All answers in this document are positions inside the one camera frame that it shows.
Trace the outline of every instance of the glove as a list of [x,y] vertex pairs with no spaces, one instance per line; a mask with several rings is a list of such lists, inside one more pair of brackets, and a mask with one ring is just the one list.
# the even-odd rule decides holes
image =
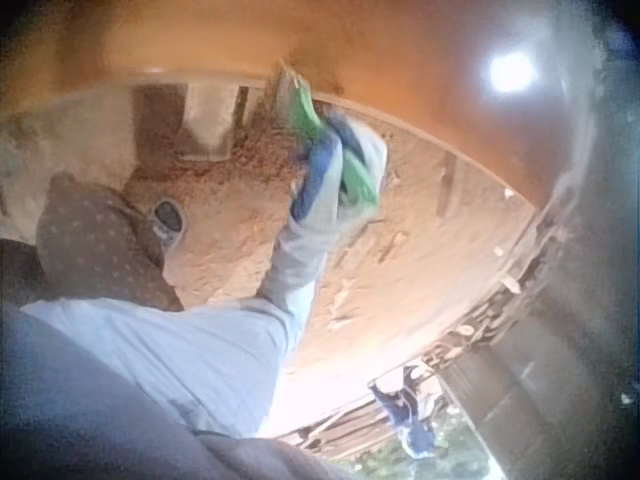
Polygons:
[[371,128],[344,115],[331,113],[327,123],[330,128],[310,150],[309,170],[291,204],[291,217],[305,234],[331,244],[377,210],[346,197],[342,182],[344,150],[350,150],[362,162],[379,193],[387,146]]

